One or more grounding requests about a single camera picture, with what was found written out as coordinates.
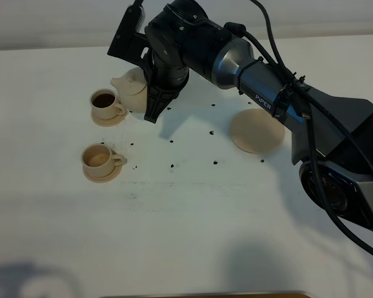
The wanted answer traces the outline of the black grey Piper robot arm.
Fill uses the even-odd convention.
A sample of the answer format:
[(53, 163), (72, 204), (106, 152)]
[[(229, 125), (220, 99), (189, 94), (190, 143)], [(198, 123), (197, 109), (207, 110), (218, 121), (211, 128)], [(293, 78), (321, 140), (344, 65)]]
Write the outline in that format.
[(236, 88), (292, 134), (292, 161), (311, 200), (339, 229), (352, 222), (373, 232), (373, 103), (334, 97), (306, 84), (247, 29), (210, 21), (195, 1), (174, 1), (149, 22), (152, 59), (145, 120), (156, 122), (195, 71), (221, 89)]

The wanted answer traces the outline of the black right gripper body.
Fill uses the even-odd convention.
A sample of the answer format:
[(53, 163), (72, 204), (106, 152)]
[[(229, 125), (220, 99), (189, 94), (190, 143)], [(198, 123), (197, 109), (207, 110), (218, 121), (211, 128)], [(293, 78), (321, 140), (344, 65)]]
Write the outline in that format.
[(196, 1), (173, 1), (145, 27), (152, 47), (151, 86), (172, 89), (158, 61), (168, 68), (191, 69), (221, 89), (235, 87), (220, 81), (219, 67), (227, 45), (236, 39), (228, 29), (212, 22)]

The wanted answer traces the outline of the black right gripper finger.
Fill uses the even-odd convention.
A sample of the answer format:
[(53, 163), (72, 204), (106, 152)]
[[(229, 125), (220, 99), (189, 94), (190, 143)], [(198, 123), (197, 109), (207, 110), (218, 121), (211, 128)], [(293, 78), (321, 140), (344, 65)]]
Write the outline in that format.
[(177, 89), (168, 90), (153, 84), (148, 85), (144, 119), (151, 123), (156, 123), (159, 115), (177, 97)]

